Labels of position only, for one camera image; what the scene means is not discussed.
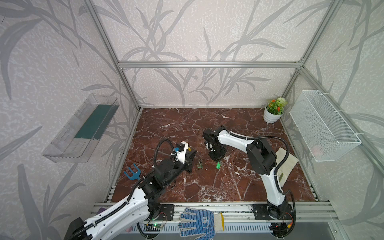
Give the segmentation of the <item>metal keyring with green tags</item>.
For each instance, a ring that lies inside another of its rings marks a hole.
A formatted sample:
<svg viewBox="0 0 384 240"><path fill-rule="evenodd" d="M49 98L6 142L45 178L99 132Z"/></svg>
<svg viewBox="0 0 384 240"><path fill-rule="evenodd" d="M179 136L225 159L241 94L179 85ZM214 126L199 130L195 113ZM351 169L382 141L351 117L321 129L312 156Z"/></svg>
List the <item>metal keyring with green tags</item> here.
<svg viewBox="0 0 384 240"><path fill-rule="evenodd" d="M204 166L203 166L203 162L202 161L199 161L198 164L197 164L197 168L198 169L203 169Z"/></svg>

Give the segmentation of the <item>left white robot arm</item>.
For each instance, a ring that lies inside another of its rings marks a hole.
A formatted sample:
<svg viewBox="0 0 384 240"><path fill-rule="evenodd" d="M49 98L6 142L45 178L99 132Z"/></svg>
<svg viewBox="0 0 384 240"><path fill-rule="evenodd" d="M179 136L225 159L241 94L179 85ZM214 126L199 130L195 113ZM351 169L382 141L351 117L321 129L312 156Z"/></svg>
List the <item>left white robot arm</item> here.
<svg viewBox="0 0 384 240"><path fill-rule="evenodd" d="M129 227L160 213L158 199L183 172L191 173L197 150L188 143L172 147L168 159L154 163L153 170L132 187L131 193L105 211L70 223L66 240L112 240Z"/></svg>

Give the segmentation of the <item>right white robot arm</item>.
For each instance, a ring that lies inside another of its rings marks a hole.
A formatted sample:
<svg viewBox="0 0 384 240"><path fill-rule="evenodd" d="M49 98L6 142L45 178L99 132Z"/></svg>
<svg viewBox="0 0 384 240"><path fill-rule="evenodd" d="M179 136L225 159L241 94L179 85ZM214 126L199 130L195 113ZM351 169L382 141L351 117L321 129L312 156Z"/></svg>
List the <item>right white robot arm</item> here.
<svg viewBox="0 0 384 240"><path fill-rule="evenodd" d="M262 178L267 193L268 214L273 219L280 219L289 207L286 199L288 193L283 192L278 179L278 170L290 154L290 146L287 141L276 136L248 137L231 132L224 126L220 126L214 131L205 129L203 138L206 148L209 150L209 156L215 162L224 158L228 146L248 155L253 170ZM279 140L285 145L286 154L280 163L277 163L277 155L268 139Z"/></svg>

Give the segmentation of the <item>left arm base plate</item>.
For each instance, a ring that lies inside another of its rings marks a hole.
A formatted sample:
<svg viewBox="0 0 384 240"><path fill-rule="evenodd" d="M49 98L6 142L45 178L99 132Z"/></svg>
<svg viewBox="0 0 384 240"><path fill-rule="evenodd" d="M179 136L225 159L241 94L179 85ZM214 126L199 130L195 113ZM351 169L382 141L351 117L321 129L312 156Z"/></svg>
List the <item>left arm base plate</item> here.
<svg viewBox="0 0 384 240"><path fill-rule="evenodd" d="M160 204L160 208L150 214L149 220L151 221L171 221L174 218L175 205L174 204Z"/></svg>

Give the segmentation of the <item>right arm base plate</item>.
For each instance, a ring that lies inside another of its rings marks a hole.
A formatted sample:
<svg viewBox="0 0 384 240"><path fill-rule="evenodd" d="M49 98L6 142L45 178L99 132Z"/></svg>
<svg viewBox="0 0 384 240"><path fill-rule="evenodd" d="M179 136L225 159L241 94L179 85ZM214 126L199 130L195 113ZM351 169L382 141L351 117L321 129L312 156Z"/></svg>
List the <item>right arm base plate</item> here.
<svg viewBox="0 0 384 240"><path fill-rule="evenodd" d="M251 211L254 214L255 220L277 221L288 218L289 214L292 215L294 210L292 205L288 204L287 208L281 213L270 210L268 204L252 204Z"/></svg>

